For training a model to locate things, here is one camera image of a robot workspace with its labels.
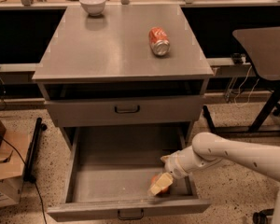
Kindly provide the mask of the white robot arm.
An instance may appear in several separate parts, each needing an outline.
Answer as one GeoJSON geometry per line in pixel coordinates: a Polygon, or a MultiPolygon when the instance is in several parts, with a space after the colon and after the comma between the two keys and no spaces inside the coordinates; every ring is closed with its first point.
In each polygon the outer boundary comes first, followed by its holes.
{"type": "MultiPolygon", "coordinates": [[[[280,182],[280,147],[232,141],[204,132],[196,134],[189,147],[161,157],[164,169],[155,176],[148,193],[155,196],[169,188],[174,180],[184,178],[193,171],[213,167],[223,159],[280,182]]],[[[280,189],[272,224],[280,224],[280,189]]]]}

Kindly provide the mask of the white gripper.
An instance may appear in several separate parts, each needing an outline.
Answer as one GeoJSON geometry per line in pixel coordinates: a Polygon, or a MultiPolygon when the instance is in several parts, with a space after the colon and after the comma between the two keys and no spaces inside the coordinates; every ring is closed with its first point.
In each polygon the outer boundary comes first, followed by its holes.
{"type": "Polygon", "coordinates": [[[196,154],[192,147],[162,156],[161,161],[164,163],[166,173],[153,176],[148,189],[149,195],[155,196],[166,192],[173,184],[174,179],[184,178],[191,172],[202,169],[208,164],[208,161],[196,154]]]}

